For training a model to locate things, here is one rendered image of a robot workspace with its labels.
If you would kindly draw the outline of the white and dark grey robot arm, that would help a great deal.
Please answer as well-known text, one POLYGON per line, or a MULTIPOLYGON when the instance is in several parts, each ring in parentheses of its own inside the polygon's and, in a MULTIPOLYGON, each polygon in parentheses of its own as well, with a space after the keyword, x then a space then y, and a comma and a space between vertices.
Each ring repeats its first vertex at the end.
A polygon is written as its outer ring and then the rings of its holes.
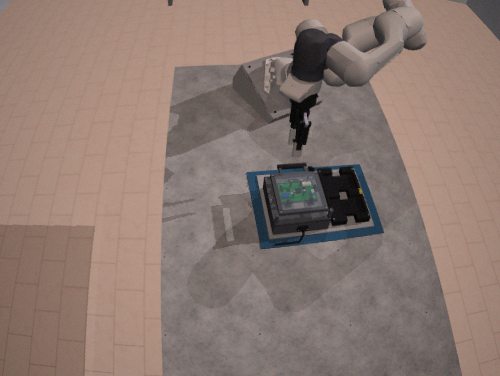
POLYGON ((347 25, 342 38, 329 33, 318 20, 301 22, 295 30, 293 59, 265 60, 263 92, 277 104, 291 107, 289 99, 300 103, 318 93, 322 80, 334 87, 345 83, 361 87, 403 47, 419 50, 426 45, 423 18, 411 0, 383 0, 383 5, 386 12, 347 25))

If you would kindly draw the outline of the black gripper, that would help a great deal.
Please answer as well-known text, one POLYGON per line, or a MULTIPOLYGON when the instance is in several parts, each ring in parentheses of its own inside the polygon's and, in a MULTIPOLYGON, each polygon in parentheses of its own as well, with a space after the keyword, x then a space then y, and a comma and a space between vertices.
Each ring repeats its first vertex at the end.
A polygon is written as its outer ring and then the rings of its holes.
POLYGON ((291 128, 288 145, 294 144, 292 158, 301 157, 303 145, 306 145, 309 129, 312 124, 311 121, 308 121, 308 116, 310 114, 310 108, 312 108, 316 104, 317 94, 318 93, 307 97, 300 103, 290 99, 290 102, 293 104, 293 106, 291 104, 289 120, 291 123, 291 128))

